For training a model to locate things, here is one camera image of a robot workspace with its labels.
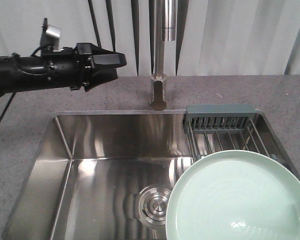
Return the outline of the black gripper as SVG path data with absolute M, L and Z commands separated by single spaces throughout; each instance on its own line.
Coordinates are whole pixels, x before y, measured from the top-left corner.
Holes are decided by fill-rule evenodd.
M 74 48 L 64 47 L 60 51 L 47 46 L 41 50 L 41 57 L 45 64 L 41 84 L 46 89 L 69 87 L 78 90 L 83 87 L 89 92 L 116 80 L 116 68 L 127 65 L 123 53 L 106 50 L 88 42 L 77 43 Z

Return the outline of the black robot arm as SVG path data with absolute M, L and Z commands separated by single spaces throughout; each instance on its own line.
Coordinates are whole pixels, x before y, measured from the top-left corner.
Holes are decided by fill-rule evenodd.
M 117 69 L 127 65 L 123 53 L 92 43 L 55 51 L 52 44 L 36 49 L 39 56 L 0 56 L 0 97 L 8 93 L 46 89 L 83 88 L 86 92 L 118 78 Z

